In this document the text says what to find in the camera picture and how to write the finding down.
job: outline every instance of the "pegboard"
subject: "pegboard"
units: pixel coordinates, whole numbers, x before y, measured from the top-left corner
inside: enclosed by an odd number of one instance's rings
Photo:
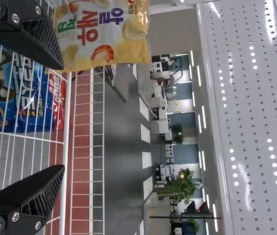
[[[197,10],[206,78],[201,87],[193,79],[193,89],[201,93],[196,97],[200,116],[202,94],[207,93],[210,108],[215,106],[206,111],[202,135],[210,132],[220,144],[215,154],[222,160],[215,162],[224,162],[218,166],[224,174],[219,179],[226,181],[220,184],[223,217],[231,218],[223,221],[225,231],[276,235],[277,1],[222,0],[198,4]],[[211,147],[200,135],[200,149]],[[211,205],[221,203],[209,198]],[[209,233],[215,232],[210,226]]]

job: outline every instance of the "potato chip bag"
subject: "potato chip bag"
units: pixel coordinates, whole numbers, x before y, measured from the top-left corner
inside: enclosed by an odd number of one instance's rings
[[[76,0],[55,10],[64,70],[150,63],[149,0]]]

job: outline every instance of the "green plant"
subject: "green plant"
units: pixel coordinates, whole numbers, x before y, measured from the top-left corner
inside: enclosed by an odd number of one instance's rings
[[[173,141],[177,144],[182,144],[184,140],[184,136],[183,135],[175,135],[173,137]]]
[[[181,124],[174,124],[172,126],[172,130],[173,130],[173,133],[174,134],[179,134],[179,133],[182,133],[183,132],[183,128],[182,128],[182,125]]]
[[[164,188],[156,188],[155,191],[159,195],[172,196],[177,203],[185,200],[184,203],[188,205],[196,190],[192,182],[194,172],[190,171],[188,168],[181,169],[178,175],[180,175],[181,172],[184,174],[184,179],[172,179]]]
[[[195,230],[195,233],[196,233],[196,234],[200,232],[201,228],[200,228],[200,226],[199,226],[199,224],[197,223],[196,220],[194,220],[194,219],[189,219],[187,222],[188,222],[189,224],[191,224],[191,225],[194,227],[194,230]]]

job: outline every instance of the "gray floor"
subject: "gray floor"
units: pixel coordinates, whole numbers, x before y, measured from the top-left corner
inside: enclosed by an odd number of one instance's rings
[[[140,124],[149,130],[139,110],[138,84],[128,78],[129,100],[123,103],[105,87],[105,232],[107,235],[139,234],[143,220],[143,182],[153,175],[142,169],[142,151],[151,152],[152,162],[164,156],[164,144],[151,134],[151,143],[141,140]]]

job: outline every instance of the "fluorescent light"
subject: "fluorescent light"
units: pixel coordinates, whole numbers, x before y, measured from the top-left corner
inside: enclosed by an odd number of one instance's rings
[[[206,116],[205,116],[205,107],[204,106],[201,107],[201,111],[202,111],[203,127],[206,129]]]
[[[193,51],[191,50],[191,59],[192,59],[192,66],[194,67],[194,56],[193,56]]]
[[[193,105],[195,107],[195,95],[194,95],[194,92],[192,92],[192,96],[193,96]]]
[[[216,213],[216,205],[212,204],[212,209],[213,209],[213,217],[217,217],[217,213]]]
[[[217,212],[216,212],[216,205],[212,204],[212,209],[213,209],[213,217],[217,217]],[[215,230],[218,232],[218,221],[215,219]]]
[[[189,74],[191,75],[191,80],[193,79],[192,66],[189,65]]]
[[[208,223],[206,222],[206,234],[209,235]]]
[[[207,206],[208,206],[208,209],[210,209],[210,205],[209,205],[209,195],[208,195],[208,194],[206,195],[206,198],[207,198]]]
[[[203,202],[206,201],[206,197],[205,197],[205,189],[202,188],[202,198],[203,198]]]
[[[183,56],[183,55],[188,55],[188,54],[179,54],[179,55],[174,55],[174,56]]]
[[[198,114],[199,133],[201,133],[201,116]]]
[[[187,82],[178,82],[178,84],[184,84],[184,83],[191,83],[192,81],[187,81]]]
[[[197,65],[197,75],[198,75],[198,84],[201,87],[201,71],[199,69],[199,65]]]
[[[198,156],[199,156],[199,167],[201,168],[201,152],[198,151]]]
[[[201,152],[203,170],[206,171],[205,153]]]
[[[217,221],[217,219],[215,219],[215,230],[216,230],[216,232],[218,232],[218,221]]]

